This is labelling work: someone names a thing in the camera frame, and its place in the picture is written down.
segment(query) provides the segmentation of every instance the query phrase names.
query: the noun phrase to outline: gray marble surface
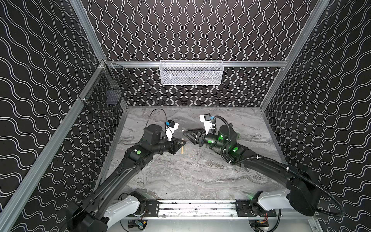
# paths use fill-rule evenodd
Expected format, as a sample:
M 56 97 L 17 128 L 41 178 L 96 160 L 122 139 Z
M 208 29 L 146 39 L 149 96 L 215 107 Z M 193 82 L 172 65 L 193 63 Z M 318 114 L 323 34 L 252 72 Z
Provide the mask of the gray marble surface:
M 108 175 L 118 166 L 125 151 L 139 141 L 153 108 L 130 108 Z M 167 118 L 184 129 L 200 128 L 199 115 L 220 115 L 240 133 L 238 142 L 258 154 L 281 161 L 259 109 L 253 108 L 164 108 Z M 162 111 L 155 111 L 148 124 L 163 125 Z M 217 128 L 223 122 L 217 120 Z M 181 138 L 181 129 L 175 132 Z M 153 199 L 250 199 L 257 191 L 283 186 L 247 168 L 228 165 L 207 146 L 188 142 L 184 153 L 155 155 L 120 193 L 138 191 Z

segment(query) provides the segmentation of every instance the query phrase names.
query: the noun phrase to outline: white mesh basket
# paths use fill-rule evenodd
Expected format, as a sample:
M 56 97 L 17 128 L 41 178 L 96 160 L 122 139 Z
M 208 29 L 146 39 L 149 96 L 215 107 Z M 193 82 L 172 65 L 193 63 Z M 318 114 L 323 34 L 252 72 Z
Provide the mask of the white mesh basket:
M 220 85 L 222 61 L 160 61 L 163 85 Z

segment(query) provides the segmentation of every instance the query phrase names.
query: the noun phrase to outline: black patterned wall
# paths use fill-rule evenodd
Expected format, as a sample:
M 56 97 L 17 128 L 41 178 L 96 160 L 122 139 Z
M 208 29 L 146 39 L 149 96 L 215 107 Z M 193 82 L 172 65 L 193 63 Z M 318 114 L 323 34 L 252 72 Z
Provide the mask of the black patterned wall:
M 94 189 L 119 121 L 83 109 L 11 231 L 65 231 L 67 204 Z
M 82 0 L 111 61 L 284 60 L 316 0 Z
M 225 68 L 220 85 L 162 85 L 158 68 L 135 68 L 124 98 L 130 106 L 259 107 L 278 70 Z
M 0 212 L 98 60 L 68 0 L 0 0 Z
M 342 218 L 319 215 L 325 232 L 371 231 L 370 60 L 371 1 L 332 0 L 266 110 L 287 162 L 344 205 Z

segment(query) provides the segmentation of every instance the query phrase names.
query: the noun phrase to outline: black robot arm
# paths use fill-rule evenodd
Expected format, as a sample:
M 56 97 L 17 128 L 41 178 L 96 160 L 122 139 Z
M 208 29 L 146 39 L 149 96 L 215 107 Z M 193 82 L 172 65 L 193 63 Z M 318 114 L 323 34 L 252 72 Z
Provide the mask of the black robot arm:
M 216 133 L 216 118 L 220 118 L 224 125 L 219 128 L 217 134 L 214 134 Z M 313 216 L 316 211 L 332 216 L 344 215 L 343 206 L 333 195 L 319 185 L 318 177 L 309 167 L 303 166 L 299 169 L 295 166 L 282 164 L 237 143 L 240 134 L 234 131 L 232 124 L 228 124 L 220 116 L 211 117 L 210 114 L 205 114 L 200 115 L 200 119 L 201 122 L 204 122 L 205 128 L 210 128 L 212 133 L 206 132 L 203 128 L 185 131 L 184 136 L 193 144 L 200 147 L 208 145 L 210 149 L 220 154 L 225 162 L 250 168 L 282 184 L 290 190 L 286 198 L 292 208 L 304 215 Z M 322 193 L 335 201 L 340 208 L 340 212 L 327 212 L 317 208 Z
M 176 154 L 184 144 L 184 140 L 175 137 L 168 141 L 161 126 L 149 125 L 141 140 L 126 150 L 118 167 L 97 190 L 79 205 L 71 203 L 68 206 L 66 220 L 69 230 L 92 231 L 94 228 L 94 231 L 106 231 L 108 219 L 103 216 L 115 194 L 153 159 L 154 154 L 165 151 Z

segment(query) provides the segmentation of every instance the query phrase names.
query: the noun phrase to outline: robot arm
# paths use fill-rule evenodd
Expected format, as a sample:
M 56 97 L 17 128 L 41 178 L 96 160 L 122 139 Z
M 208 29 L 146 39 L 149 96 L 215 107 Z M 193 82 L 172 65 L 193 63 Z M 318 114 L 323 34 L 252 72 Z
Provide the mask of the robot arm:
M 219 128 L 217 134 L 215 119 L 220 118 L 224 125 Z M 273 159 L 261 156 L 249 148 L 237 143 L 240 136 L 235 132 L 232 124 L 228 124 L 220 116 L 212 117 L 210 114 L 200 115 L 200 121 L 205 129 L 197 128 L 184 132 L 193 144 L 202 147 L 208 145 L 213 151 L 220 154 L 223 160 L 231 165 L 253 169 L 282 184 L 287 190 L 277 192 L 258 192 L 249 209 L 255 215 L 262 215 L 265 211 L 277 208 L 295 209 L 301 214 L 313 216 L 316 211 L 332 216 L 344 215 L 343 206 L 339 201 L 323 189 L 317 182 L 318 177 L 308 167 L 299 169 L 295 166 L 285 165 Z M 319 199 L 325 193 L 339 206 L 339 213 L 327 212 L 317 208 Z
M 222 119 L 225 123 L 219 128 L 217 134 L 216 118 Z M 332 216 L 344 215 L 343 206 L 318 184 L 316 181 L 318 178 L 309 168 L 298 169 L 282 164 L 237 143 L 240 134 L 234 131 L 232 124 L 228 124 L 220 116 L 201 115 L 200 121 L 204 123 L 205 129 L 197 128 L 184 132 L 184 136 L 193 144 L 200 147 L 206 144 L 230 165 L 241 165 L 253 169 L 286 187 L 286 190 L 283 191 L 257 192 L 249 204 L 241 206 L 244 212 L 262 216 L 271 209 L 289 208 L 307 216 L 313 216 L 315 211 Z M 176 154 L 185 145 L 184 140 L 173 136 L 178 125 L 176 122 L 168 120 L 166 132 L 159 125 L 152 124 L 145 128 L 141 140 L 125 152 L 119 166 L 98 189 L 79 205 L 71 203 L 68 206 L 66 223 L 69 230 L 72 232 L 104 232 L 109 226 L 129 214 L 139 211 L 134 215 L 143 216 L 144 208 L 140 207 L 138 199 L 133 196 L 128 196 L 125 200 L 110 207 L 108 205 L 116 193 L 153 159 L 154 154 L 162 154 L 165 151 Z M 322 193 L 335 201 L 340 208 L 339 213 L 317 208 Z
M 115 171 L 95 190 L 86 197 L 79 205 L 71 203 L 66 211 L 67 227 L 70 231 L 106 231 L 109 217 L 104 217 L 112 198 L 120 191 L 145 165 L 152 159 L 154 154 L 162 154 L 165 151 L 176 154 L 184 146 L 184 140 L 172 137 L 168 141 L 166 133 L 159 125 L 149 125 L 144 129 L 141 140 L 126 150 Z M 133 210 L 136 205 L 135 198 L 130 199 Z

